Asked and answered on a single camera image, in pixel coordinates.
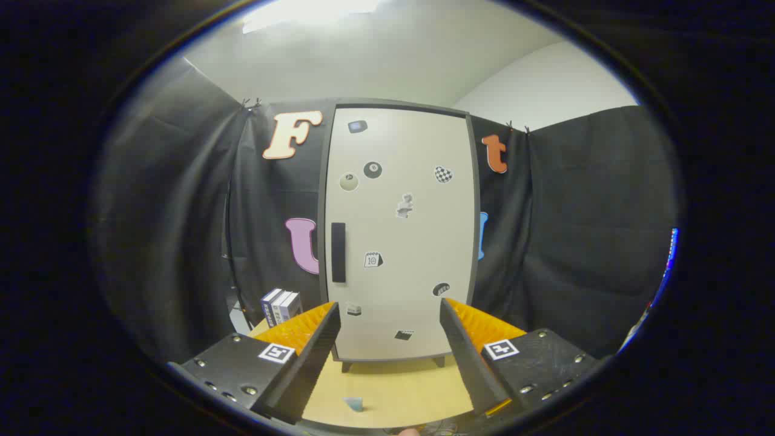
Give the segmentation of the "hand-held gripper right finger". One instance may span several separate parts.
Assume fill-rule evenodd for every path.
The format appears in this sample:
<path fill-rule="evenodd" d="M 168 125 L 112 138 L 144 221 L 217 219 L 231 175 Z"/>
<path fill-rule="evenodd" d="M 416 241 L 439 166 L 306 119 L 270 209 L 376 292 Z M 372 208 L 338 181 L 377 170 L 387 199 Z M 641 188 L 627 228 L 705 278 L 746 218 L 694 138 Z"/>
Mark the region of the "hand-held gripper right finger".
<path fill-rule="evenodd" d="M 551 329 L 525 332 L 448 298 L 440 303 L 440 325 L 474 412 L 488 417 L 530 414 L 587 383 L 608 362 Z"/>

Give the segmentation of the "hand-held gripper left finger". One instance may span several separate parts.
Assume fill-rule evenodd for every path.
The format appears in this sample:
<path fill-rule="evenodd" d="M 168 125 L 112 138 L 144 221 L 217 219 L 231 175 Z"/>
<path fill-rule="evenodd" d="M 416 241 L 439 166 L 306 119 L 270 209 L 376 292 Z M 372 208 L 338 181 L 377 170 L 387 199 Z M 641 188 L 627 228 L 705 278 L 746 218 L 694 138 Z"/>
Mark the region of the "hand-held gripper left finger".
<path fill-rule="evenodd" d="M 255 337 L 232 333 L 167 367 L 220 408 L 247 420 L 296 424 L 340 332 L 327 302 Z"/>

